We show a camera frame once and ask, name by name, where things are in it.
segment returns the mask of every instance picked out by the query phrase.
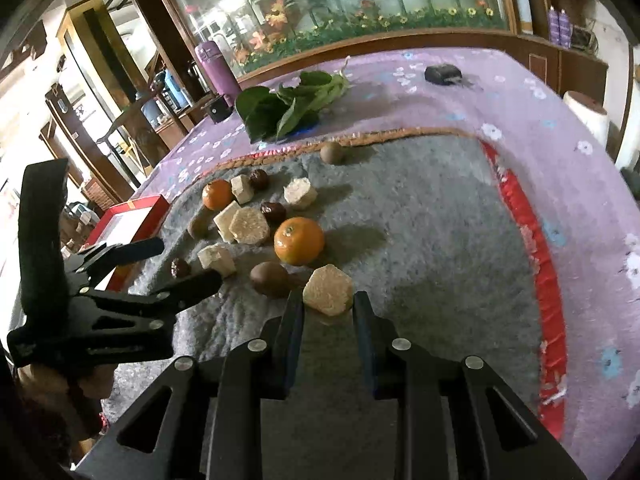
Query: red box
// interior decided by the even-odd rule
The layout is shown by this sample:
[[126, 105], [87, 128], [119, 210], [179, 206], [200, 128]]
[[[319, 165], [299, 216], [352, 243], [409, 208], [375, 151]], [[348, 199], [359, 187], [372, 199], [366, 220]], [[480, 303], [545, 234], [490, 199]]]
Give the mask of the red box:
[[[107, 245], [129, 244], [153, 237], [169, 211], [169, 203], [162, 195], [129, 200], [110, 207], [89, 235], [85, 247], [107, 242]], [[129, 285], [139, 264], [116, 267], [95, 288], [122, 290]]]

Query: floral tablecloth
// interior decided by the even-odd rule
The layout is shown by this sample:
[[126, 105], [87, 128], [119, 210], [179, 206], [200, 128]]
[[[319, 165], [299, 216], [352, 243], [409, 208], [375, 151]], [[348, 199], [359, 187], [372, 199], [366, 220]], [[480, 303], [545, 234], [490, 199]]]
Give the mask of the floral tablecloth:
[[[457, 65], [464, 84], [425, 82], [425, 67], [441, 62]], [[318, 68], [334, 72], [342, 64]], [[566, 336], [562, 362], [547, 362], [566, 374], [556, 374], [543, 400], [564, 408], [562, 443], [588, 478], [605, 479], [640, 433], [640, 212], [612, 161], [557, 95], [497, 50], [370, 54], [350, 59], [345, 74], [353, 85], [348, 94], [292, 143], [455, 127], [489, 142], [498, 168], [517, 177], [550, 247], [566, 326], [566, 335], [558, 335], [563, 348]], [[293, 73], [268, 86], [295, 81]], [[220, 124], [207, 118], [136, 195], [163, 194], [171, 201], [219, 162], [282, 149], [287, 145], [251, 144], [235, 113]], [[543, 360], [558, 343], [542, 342]]]

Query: gray blanket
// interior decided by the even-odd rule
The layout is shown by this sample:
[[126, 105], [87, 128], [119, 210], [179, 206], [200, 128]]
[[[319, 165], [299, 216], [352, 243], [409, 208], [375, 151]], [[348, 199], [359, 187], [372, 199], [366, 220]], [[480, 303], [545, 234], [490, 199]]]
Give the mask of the gray blanket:
[[[326, 234], [316, 264], [333, 263], [348, 273], [401, 336], [444, 358], [482, 356], [535, 407], [540, 314], [532, 270], [476, 140], [416, 137], [351, 148], [342, 166], [325, 165], [313, 153], [265, 169], [272, 185], [254, 205], [283, 200], [283, 186], [295, 177], [308, 176], [317, 187], [318, 200], [302, 212]], [[197, 251], [217, 241], [194, 242], [186, 233], [209, 180], [174, 201], [159, 234], [166, 250], [145, 264], [133, 292], [170, 280], [176, 256], [198, 267]], [[268, 300], [248, 285], [254, 265], [275, 259], [272, 245], [230, 250], [238, 273], [218, 295], [178, 316], [176, 355], [206, 360], [225, 354], [281, 314], [284, 300]], [[166, 364], [120, 365], [104, 402], [107, 416], [115, 420]], [[289, 399], [262, 403], [264, 477], [390, 479], [395, 418], [392, 402], [375, 402], [364, 389], [350, 319], [326, 326], [308, 316]]]

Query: food piece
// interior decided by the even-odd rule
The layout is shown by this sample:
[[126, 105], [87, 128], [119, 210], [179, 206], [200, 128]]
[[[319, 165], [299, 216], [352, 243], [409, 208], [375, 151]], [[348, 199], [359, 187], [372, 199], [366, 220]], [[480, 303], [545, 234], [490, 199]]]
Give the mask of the food piece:
[[231, 179], [231, 191], [239, 204], [246, 204], [254, 197], [254, 188], [246, 175], [238, 175]]
[[324, 233], [309, 218], [297, 216], [282, 223], [273, 237], [277, 257], [286, 264], [304, 266], [318, 257], [324, 248]]
[[320, 148], [320, 158], [327, 164], [340, 164], [344, 160], [344, 152], [340, 142], [326, 142]]
[[171, 262], [171, 275], [179, 280], [191, 274], [191, 266], [182, 258], [174, 258]]
[[286, 298], [289, 295], [289, 273], [276, 262], [263, 262], [251, 269], [251, 284], [256, 292], [268, 298]]
[[269, 224], [255, 207], [243, 207], [234, 215], [229, 231], [241, 244], [259, 245], [269, 237]]
[[308, 178], [295, 178], [284, 189], [284, 200], [291, 204], [293, 209], [309, 207], [318, 196], [316, 188]]
[[198, 251], [198, 259], [203, 269], [213, 269], [226, 278], [236, 272], [236, 264], [224, 244], [210, 245]]
[[262, 202], [260, 212], [270, 224], [280, 225], [287, 219], [287, 210], [280, 202]]
[[269, 187], [269, 175], [264, 170], [253, 170], [249, 173], [249, 180], [256, 191], [263, 191]]
[[202, 189], [202, 203], [207, 209], [211, 209], [212, 211], [224, 209], [233, 199], [231, 184], [221, 178], [209, 182]]
[[209, 215], [200, 212], [187, 225], [187, 232], [194, 240], [202, 240], [209, 235]]
[[233, 200], [231, 204], [226, 206], [213, 219], [213, 221], [218, 226], [218, 230], [220, 231], [220, 236], [228, 244], [233, 242], [235, 239], [234, 236], [231, 234], [231, 231], [229, 231], [229, 224], [231, 224], [231, 221], [234, 219], [234, 215], [238, 211], [240, 211], [240, 206], [238, 205], [238, 202]]
[[320, 267], [306, 282], [302, 301], [326, 316], [339, 316], [353, 304], [353, 281], [331, 264]]

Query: purple thermos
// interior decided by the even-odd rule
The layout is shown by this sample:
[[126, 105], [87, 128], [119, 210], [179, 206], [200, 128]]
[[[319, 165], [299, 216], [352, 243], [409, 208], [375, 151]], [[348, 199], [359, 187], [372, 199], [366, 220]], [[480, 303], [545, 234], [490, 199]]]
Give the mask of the purple thermos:
[[220, 95], [224, 95], [226, 102], [233, 106], [242, 89], [216, 43], [205, 41], [199, 44], [196, 47], [196, 56], [213, 86], [216, 87], [216, 91]]
[[549, 41], [553, 44], [560, 44], [560, 22], [558, 19], [558, 11], [553, 7], [547, 13], [549, 20]]
[[558, 16], [558, 23], [560, 26], [560, 44], [565, 48], [571, 48], [572, 26], [569, 16], [564, 12], [564, 9], [562, 9], [562, 12], [560, 12]]

